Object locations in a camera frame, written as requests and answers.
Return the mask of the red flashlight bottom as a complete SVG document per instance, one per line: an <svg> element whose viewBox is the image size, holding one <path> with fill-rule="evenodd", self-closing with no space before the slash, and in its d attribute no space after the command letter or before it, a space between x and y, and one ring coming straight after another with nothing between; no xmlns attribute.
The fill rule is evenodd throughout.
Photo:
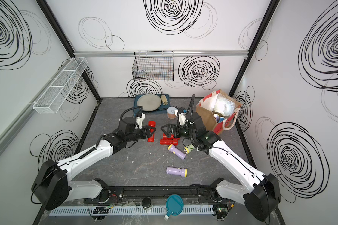
<svg viewBox="0 0 338 225"><path fill-rule="evenodd" d="M156 122L154 121L149 121L148 122L148 125L151 126L151 127L155 127L156 128ZM155 140L155 133L150 133L151 136L147 139L148 142L154 142Z"/></svg>

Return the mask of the red flashlight top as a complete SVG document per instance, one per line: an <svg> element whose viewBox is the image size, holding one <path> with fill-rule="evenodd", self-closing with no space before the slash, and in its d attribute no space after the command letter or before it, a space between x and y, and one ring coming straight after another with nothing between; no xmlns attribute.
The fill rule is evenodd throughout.
<svg viewBox="0 0 338 225"><path fill-rule="evenodd" d="M166 136L165 134L163 134L162 138L163 138L164 140L180 140L180 138L174 137L173 134L170 134L169 136Z"/></svg>

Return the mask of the light green flashlight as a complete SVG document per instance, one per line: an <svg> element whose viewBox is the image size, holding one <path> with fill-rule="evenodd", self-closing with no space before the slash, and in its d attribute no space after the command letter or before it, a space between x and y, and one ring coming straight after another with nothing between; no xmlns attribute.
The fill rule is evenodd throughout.
<svg viewBox="0 0 338 225"><path fill-rule="evenodd" d="M193 150L196 150L196 148L192 144L187 145L187 146L184 147L184 153L185 154L189 154Z"/></svg>

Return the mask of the brown jute tote bag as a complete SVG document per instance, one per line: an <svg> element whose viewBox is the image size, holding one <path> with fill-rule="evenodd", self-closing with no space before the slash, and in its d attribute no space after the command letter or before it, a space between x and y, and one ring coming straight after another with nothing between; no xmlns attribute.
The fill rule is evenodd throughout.
<svg viewBox="0 0 338 225"><path fill-rule="evenodd" d="M213 91L199 101L196 112L202 118L207 131L213 131L217 135L231 130L239 115L242 104L230 97L222 90ZM218 123L213 114L218 114L226 119Z"/></svg>

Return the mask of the purple flashlight bottom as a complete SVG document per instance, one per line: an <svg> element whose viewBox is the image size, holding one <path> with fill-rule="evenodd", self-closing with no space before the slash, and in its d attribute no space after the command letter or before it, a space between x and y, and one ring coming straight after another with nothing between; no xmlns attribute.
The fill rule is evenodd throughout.
<svg viewBox="0 0 338 225"><path fill-rule="evenodd" d="M170 175L177 175L181 177L187 177L187 169L186 168L174 168L174 167L167 167L166 173Z"/></svg>

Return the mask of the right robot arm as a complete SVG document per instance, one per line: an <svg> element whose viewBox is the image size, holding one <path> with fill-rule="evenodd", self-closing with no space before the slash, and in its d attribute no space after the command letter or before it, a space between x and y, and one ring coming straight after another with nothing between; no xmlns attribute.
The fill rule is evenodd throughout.
<svg viewBox="0 0 338 225"><path fill-rule="evenodd" d="M225 141L213 131L208 131L198 113L177 113L177 122L161 127L167 137L183 137L190 140L198 151L205 152L220 162L232 173L240 184L220 181L216 192L222 199L233 200L245 205L257 220L270 220L270 214L281 202L279 181L273 174L263 172L239 157Z"/></svg>

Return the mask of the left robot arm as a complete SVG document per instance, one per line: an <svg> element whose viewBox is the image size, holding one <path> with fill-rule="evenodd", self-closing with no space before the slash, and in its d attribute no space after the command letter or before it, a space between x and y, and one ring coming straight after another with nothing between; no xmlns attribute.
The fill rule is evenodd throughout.
<svg viewBox="0 0 338 225"><path fill-rule="evenodd" d="M143 126L142 121L141 117L120 119L118 128L101 135L94 146L57 162L46 161L32 186L32 193L39 204L51 211L72 200L90 199L98 204L108 202L112 194L103 180L76 182L73 178L100 160L127 148L128 142L151 138L156 128Z"/></svg>

